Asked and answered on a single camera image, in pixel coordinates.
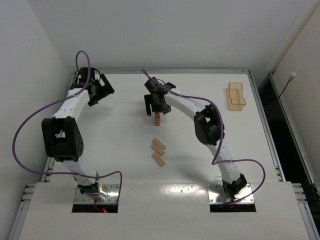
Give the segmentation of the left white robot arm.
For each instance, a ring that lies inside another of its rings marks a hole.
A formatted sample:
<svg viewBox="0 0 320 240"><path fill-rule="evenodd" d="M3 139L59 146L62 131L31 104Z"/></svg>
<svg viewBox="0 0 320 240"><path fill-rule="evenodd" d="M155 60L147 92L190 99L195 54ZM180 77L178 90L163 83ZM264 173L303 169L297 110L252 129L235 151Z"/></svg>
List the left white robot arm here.
<svg viewBox="0 0 320 240"><path fill-rule="evenodd" d="M115 92L104 74L96 74L96 68L82 67L60 109L41 122L47 156L68 168L80 193L91 197L102 194L102 184L97 172L82 158L84 141L77 122L85 106L92 107Z"/></svg>

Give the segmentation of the wood block seven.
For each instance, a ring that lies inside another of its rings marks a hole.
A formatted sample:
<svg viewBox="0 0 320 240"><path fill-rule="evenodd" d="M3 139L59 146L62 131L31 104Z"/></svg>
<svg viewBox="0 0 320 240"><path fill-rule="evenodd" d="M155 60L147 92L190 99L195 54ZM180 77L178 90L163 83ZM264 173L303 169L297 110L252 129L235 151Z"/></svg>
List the wood block seven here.
<svg viewBox="0 0 320 240"><path fill-rule="evenodd" d="M154 125L155 126L160 126L160 121L161 121L160 113L159 112L155 112L154 113Z"/></svg>

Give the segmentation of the clear amber plastic box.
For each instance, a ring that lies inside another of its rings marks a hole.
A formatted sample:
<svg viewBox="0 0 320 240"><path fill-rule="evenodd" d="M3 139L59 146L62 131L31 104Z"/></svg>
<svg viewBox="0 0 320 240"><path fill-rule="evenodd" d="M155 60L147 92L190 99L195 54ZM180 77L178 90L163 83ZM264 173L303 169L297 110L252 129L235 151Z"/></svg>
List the clear amber plastic box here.
<svg viewBox="0 0 320 240"><path fill-rule="evenodd" d="M228 109L230 111L242 111L246 106L243 96L243 84L241 82L229 82L227 86Z"/></svg>

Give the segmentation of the wood block six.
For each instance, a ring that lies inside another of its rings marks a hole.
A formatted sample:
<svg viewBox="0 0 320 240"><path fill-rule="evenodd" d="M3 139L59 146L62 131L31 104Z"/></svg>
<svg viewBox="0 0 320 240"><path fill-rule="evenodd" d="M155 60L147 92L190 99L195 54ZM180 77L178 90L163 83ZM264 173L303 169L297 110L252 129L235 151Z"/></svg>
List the wood block six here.
<svg viewBox="0 0 320 240"><path fill-rule="evenodd" d="M161 156L157 152L154 152L151 156L160 167L163 167L165 165L164 160L161 158Z"/></svg>

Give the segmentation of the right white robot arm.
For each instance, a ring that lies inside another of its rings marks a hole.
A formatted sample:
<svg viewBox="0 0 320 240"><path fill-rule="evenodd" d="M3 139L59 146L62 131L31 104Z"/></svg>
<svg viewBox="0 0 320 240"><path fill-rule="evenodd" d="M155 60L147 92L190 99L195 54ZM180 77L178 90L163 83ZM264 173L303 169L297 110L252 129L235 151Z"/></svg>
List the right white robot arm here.
<svg viewBox="0 0 320 240"><path fill-rule="evenodd" d="M172 107L187 115L194 123L195 136L213 155L212 165L217 164L226 195L234 199L247 185L247 180L233 161L225 137L225 126L218 107L208 99L184 95L170 82L161 84L150 77L144 84L149 94L144 96L146 114L167 114Z"/></svg>

